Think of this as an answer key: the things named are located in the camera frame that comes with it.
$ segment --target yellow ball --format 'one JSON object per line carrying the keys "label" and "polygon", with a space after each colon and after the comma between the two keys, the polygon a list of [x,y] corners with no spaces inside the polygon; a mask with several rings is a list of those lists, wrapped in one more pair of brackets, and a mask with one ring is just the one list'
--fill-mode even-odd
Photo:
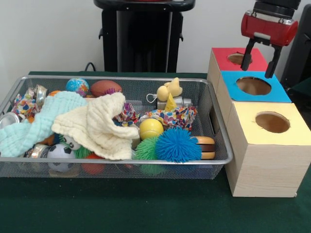
{"label": "yellow ball", "polygon": [[140,124],[140,137],[142,140],[159,137],[164,132],[163,125],[156,119],[146,119]]}

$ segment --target wire mesh basket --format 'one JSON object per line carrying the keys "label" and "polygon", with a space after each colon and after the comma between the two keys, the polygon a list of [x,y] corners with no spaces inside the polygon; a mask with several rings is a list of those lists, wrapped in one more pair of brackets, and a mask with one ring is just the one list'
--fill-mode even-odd
{"label": "wire mesh basket", "polygon": [[[3,115],[8,112],[18,93],[23,95],[37,84],[50,91],[65,90],[72,76],[29,75],[16,81],[0,105]],[[127,102],[141,114],[156,109],[156,104],[146,100],[169,78],[83,77],[91,86],[98,80],[113,80],[123,88]],[[192,100],[198,114],[191,135],[209,136],[215,140],[215,159],[176,164],[162,160],[93,160],[51,158],[0,157],[0,177],[77,177],[77,178],[157,178],[157,179],[214,179],[224,164],[232,160],[232,148],[212,85],[203,79],[180,79],[183,98]],[[55,172],[51,164],[68,166],[68,172]]]}

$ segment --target green spiky ball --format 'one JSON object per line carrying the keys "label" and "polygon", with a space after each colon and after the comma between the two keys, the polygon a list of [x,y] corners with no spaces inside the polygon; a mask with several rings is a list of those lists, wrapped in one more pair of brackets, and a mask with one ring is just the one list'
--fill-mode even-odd
{"label": "green spiky ball", "polygon": [[[158,138],[152,137],[143,140],[136,148],[135,159],[138,160],[157,160],[156,142]],[[140,166],[142,173],[147,175],[158,175],[166,171],[161,165],[143,164]]]}

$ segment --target shape sorter box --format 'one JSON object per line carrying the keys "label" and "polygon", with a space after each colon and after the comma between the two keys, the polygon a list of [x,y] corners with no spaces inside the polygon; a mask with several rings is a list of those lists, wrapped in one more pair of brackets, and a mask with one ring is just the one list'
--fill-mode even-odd
{"label": "shape sorter box", "polygon": [[[242,71],[240,66],[245,48],[212,48],[207,79],[213,84],[217,93],[221,71]],[[266,71],[268,64],[259,49],[252,49],[252,62],[248,71]]]}
{"label": "shape sorter box", "polygon": [[296,195],[311,162],[311,131],[293,103],[233,102],[227,131],[234,197]]}
{"label": "shape sorter box", "polygon": [[256,71],[221,72],[216,97],[226,126],[233,100],[291,103],[276,76],[267,79],[264,75]]}

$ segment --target round hole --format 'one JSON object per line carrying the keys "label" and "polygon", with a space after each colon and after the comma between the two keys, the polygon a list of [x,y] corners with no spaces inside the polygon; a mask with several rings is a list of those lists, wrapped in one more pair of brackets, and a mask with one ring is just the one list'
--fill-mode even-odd
{"label": "round hole", "polygon": [[255,77],[243,77],[237,80],[239,89],[243,92],[253,95],[267,95],[271,92],[271,86],[266,81]]}
{"label": "round hole", "polygon": [[256,116],[256,123],[272,133],[283,133],[290,128],[290,122],[284,116],[274,112],[262,112]]}
{"label": "round hole", "polygon": [[244,54],[240,52],[233,53],[228,56],[229,61],[236,65],[242,65]]}

